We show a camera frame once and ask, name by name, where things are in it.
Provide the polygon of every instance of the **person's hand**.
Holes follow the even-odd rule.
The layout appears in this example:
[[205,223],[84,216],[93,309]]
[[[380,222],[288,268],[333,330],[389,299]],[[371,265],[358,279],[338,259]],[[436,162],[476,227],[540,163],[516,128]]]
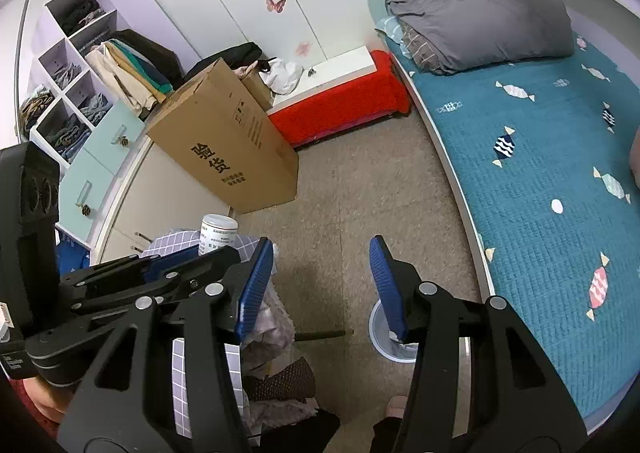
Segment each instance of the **person's hand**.
[[38,411],[47,419],[61,423],[73,393],[64,388],[55,388],[41,377],[31,377],[23,381],[24,389]]

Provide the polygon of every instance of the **gray duvet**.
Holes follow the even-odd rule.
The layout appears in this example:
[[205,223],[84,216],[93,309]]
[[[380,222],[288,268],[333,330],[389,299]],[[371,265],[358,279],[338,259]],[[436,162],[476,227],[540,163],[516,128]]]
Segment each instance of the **gray duvet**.
[[415,62],[436,73],[574,53],[571,20],[562,0],[387,0],[387,4],[407,25],[404,42],[412,56],[415,53]]

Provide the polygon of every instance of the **white plastic bag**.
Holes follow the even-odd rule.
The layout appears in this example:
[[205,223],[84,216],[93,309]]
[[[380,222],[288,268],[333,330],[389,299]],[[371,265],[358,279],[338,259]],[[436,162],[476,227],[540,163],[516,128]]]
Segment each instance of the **white plastic bag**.
[[290,61],[285,63],[282,59],[269,61],[271,72],[260,72],[260,77],[272,92],[286,96],[293,92],[298,81],[302,77],[304,68],[301,64]]

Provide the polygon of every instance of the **blue bedspread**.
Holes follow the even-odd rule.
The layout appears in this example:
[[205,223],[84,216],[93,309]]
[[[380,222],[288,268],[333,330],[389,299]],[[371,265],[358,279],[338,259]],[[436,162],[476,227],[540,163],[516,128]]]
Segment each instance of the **blue bedspread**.
[[[443,77],[421,72],[388,44],[416,72],[484,247],[495,248],[496,292],[589,416],[640,369],[640,194],[628,165],[640,124],[638,88],[588,41],[565,59]],[[534,100],[511,96],[508,85]],[[561,214],[551,208],[555,199]],[[610,260],[608,290],[592,321],[591,282],[607,262],[600,253]]]

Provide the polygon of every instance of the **red cloth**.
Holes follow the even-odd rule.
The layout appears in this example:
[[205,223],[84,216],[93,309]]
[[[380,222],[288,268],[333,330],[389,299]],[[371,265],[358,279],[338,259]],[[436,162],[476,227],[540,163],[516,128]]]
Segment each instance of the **red cloth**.
[[292,104],[269,118],[287,142],[300,146],[394,112],[408,113],[409,95],[386,52],[371,53],[376,71]]
[[24,384],[22,383],[22,381],[14,381],[13,379],[9,379],[9,383],[11,383],[11,386],[13,387],[15,394],[18,396],[18,399],[22,401],[35,421],[40,425],[41,428],[44,429],[44,431],[49,434],[49,436],[55,439],[58,435],[59,424],[47,419],[47,417],[39,412],[35,404],[33,404],[31,398],[27,394],[27,391],[24,389]]

